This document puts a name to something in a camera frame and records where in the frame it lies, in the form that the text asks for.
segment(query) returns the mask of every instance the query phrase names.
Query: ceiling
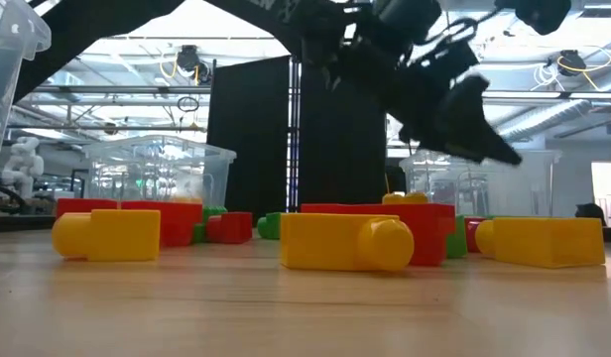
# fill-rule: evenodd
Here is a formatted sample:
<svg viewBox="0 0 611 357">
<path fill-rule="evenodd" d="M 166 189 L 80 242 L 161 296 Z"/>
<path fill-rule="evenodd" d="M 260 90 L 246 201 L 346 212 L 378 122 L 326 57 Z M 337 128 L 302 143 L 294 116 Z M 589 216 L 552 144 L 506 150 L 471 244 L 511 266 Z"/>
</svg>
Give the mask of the ceiling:
<svg viewBox="0 0 611 357">
<path fill-rule="evenodd" d="M 464 11 L 467 1 L 470 8 L 478 11 Z M 47 11 L 52 3 L 44 8 L 38 8 L 39 13 Z M 463 16 L 479 18 L 484 12 L 479 11 L 479 4 L 484 0 L 451 1 L 459 4 L 458 11 L 445 13 L 431 30 L 439 33 L 449 22 Z M 481 59 L 481 64 L 472 71 L 479 72 L 490 79 L 489 90 L 523 92 L 536 91 L 595 91 L 599 87 L 599 78 L 611 73 L 611 18 L 582 12 L 581 9 L 572 12 L 561 28 L 548 36 L 539 36 L 523 23 L 516 21 L 513 14 L 501 14 L 483 23 L 477 36 L 471 42 L 471 47 Z M 353 29 L 348 29 L 350 36 Z M 49 84 L 56 85 L 135 85 L 135 86 L 187 86 L 193 85 L 192 73 L 184 75 L 179 70 L 174 73 L 173 62 L 176 53 L 182 45 L 195 45 L 202 60 L 216 65 L 232 65 L 236 63 L 287 55 L 284 47 L 268 33 L 242 21 L 201 0 L 186 0 L 171 15 L 155 19 L 145 26 L 126 36 L 103 39 L 96 42 L 81 56 L 66 65 L 60 72 L 49 79 Z M 415 50 L 418 57 L 430 46 Z M 587 64 L 585 75 L 567 77 L 559 75 L 555 65 L 546 67 L 549 60 L 556 61 L 563 50 L 577 50 Z M 34 110 L 37 114 L 47 115 L 52 120 L 47 122 L 62 123 L 70 120 L 77 125 L 101 125 L 117 123 L 131 126 L 163 126 L 170 127 L 172 123 L 180 125 L 194 122 L 199 127 L 205 127 L 208 118 L 209 94 L 195 95 L 198 109 L 194 113 L 184 114 L 177 109 L 176 103 L 181 95 L 169 97 L 154 95 L 116 95 L 104 93 L 87 94 L 81 98 L 99 105 L 72 106 L 67 114 L 65 98 L 57 98 L 47 94 L 31 94 L 19 104 L 25 109 Z M 131 105 L 108 105 L 111 100 L 132 101 Z M 509 119 L 528 113 L 534 107 L 552 106 L 542 100 L 519 100 L 506 97 L 498 103 L 489 101 L 484 111 L 487 120 L 492 124 L 502 124 L 506 130 L 511 125 Z M 594 118 L 600 121 L 611 119 L 611 100 L 604 103 L 608 110 L 594 110 Z M 28 116 L 15 116 L 15 121 L 28 123 Z M 581 129 L 591 123 L 585 115 L 575 120 L 568 120 L 563 125 L 551 128 L 542 133 L 547 137 L 558 135 L 573 129 Z M 392 124 L 390 144 L 402 143 L 396 141 L 398 126 Z M 576 134 L 573 139 L 611 140 L 605 134 L 605 127 L 597 127 Z M 109 136 L 100 131 L 79 131 L 66 133 L 80 140 L 113 140 L 128 136 L 144 134 L 141 131 L 124 131 Z M 200 132 L 182 132 L 178 135 L 194 140 L 205 140 L 205 134 Z"/>
</svg>

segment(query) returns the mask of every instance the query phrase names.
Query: yellow toy block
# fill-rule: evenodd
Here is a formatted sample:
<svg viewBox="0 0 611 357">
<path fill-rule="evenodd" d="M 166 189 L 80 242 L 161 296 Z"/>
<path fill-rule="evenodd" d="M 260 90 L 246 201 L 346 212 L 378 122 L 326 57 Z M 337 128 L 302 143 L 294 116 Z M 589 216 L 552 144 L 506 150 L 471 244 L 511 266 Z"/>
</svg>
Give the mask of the yellow toy block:
<svg viewBox="0 0 611 357">
<path fill-rule="evenodd" d="M 486 224 L 478 227 L 477 244 L 500 262 L 541 268 L 605 263 L 599 219 L 505 217 Z"/>
<path fill-rule="evenodd" d="M 400 271 L 414 236 L 398 216 L 285 213 L 281 261 L 290 269 Z"/>
<path fill-rule="evenodd" d="M 387 193 L 383 196 L 383 204 L 422 204 L 428 203 L 427 196 L 422 192 L 410 192 L 402 196 L 397 193 Z"/>
<path fill-rule="evenodd" d="M 94 209 L 66 213 L 55 222 L 52 241 L 66 258 L 92 262 L 150 261 L 160 252 L 160 211 Z"/>
</svg>

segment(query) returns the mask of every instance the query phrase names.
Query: bin lid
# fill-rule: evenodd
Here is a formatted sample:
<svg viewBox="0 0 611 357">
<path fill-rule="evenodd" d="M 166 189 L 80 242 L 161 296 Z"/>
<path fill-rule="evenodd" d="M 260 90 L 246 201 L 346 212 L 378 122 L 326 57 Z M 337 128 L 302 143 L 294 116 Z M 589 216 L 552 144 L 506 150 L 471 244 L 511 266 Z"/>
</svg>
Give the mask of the bin lid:
<svg viewBox="0 0 611 357">
<path fill-rule="evenodd" d="M 137 138 L 96 143 L 83 147 L 91 160 L 107 162 L 141 162 L 158 159 L 170 162 L 200 163 L 214 160 L 232 163 L 233 151 L 198 143 L 173 135 L 147 135 Z"/>
<path fill-rule="evenodd" d="M 50 27 L 24 0 L 0 0 L 0 37 L 23 42 L 22 58 L 33 60 L 52 44 Z"/>
</svg>

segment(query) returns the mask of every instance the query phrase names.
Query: humanoid robot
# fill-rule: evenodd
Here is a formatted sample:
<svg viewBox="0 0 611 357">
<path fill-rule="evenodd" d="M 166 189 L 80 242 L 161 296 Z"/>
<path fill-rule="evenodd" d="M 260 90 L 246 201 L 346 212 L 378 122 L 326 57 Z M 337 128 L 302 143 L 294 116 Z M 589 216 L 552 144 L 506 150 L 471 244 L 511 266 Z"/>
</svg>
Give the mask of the humanoid robot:
<svg viewBox="0 0 611 357">
<path fill-rule="evenodd" d="M 44 159 L 37 155 L 39 139 L 21 137 L 17 144 L 10 148 L 10 159 L 1 173 L 3 184 L 19 187 L 19 195 L 32 198 L 32 188 L 35 178 L 44 172 Z"/>
</svg>

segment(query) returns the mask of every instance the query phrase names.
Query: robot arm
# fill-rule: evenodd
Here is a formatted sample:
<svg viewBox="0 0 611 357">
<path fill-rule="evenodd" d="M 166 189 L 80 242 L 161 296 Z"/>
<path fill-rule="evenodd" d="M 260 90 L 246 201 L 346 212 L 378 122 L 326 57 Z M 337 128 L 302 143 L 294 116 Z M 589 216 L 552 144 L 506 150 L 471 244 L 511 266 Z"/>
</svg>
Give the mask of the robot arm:
<svg viewBox="0 0 611 357">
<path fill-rule="evenodd" d="M 48 51 L 22 65 L 15 101 L 87 49 L 94 41 L 121 35 L 175 10 L 183 0 L 62 0 L 44 16 L 53 30 Z M 333 89 L 353 83 L 404 124 L 400 137 L 421 148 L 481 162 L 486 158 L 517 165 L 519 155 L 484 118 L 482 92 L 489 83 L 472 75 L 451 83 L 478 64 L 468 47 L 477 25 L 502 10 L 542 35 L 555 31 L 570 0 L 495 0 L 496 10 L 481 20 L 458 19 L 428 39 L 442 13 L 437 0 L 206 0 L 275 36 L 305 65 L 323 70 Z M 106 16 L 98 16 L 104 8 Z M 355 24 L 351 42 L 344 39 Z M 436 43 L 410 61 L 414 46 Z"/>
</svg>

